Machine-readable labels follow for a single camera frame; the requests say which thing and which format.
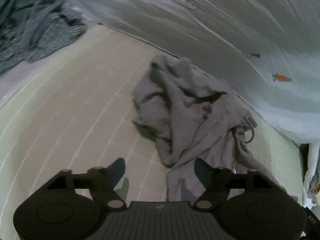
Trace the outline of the grey zip hoodie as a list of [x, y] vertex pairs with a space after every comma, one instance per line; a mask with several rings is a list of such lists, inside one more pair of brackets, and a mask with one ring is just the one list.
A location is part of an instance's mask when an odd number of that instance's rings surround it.
[[195, 201], [204, 193], [194, 172], [197, 158], [234, 174], [272, 173], [255, 160], [245, 133], [257, 123], [227, 82], [193, 68], [187, 58], [157, 55], [132, 92], [135, 125], [155, 139], [169, 168], [167, 200]]

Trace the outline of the blue striped clothes pile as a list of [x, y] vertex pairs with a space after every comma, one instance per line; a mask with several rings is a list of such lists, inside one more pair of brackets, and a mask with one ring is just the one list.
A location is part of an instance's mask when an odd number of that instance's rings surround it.
[[86, 30], [67, 0], [1, 0], [1, 74], [51, 55]]

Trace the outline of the folded white garment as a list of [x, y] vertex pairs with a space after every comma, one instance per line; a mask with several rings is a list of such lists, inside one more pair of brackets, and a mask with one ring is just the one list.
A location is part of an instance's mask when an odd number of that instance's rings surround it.
[[307, 169], [303, 182], [303, 206], [319, 205], [319, 142], [309, 145]]

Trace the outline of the light blue carrot-print sheet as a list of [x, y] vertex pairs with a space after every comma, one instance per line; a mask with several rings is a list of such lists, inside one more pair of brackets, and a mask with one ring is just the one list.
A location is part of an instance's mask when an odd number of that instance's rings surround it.
[[225, 79], [291, 140], [319, 140], [319, 0], [69, 1]]

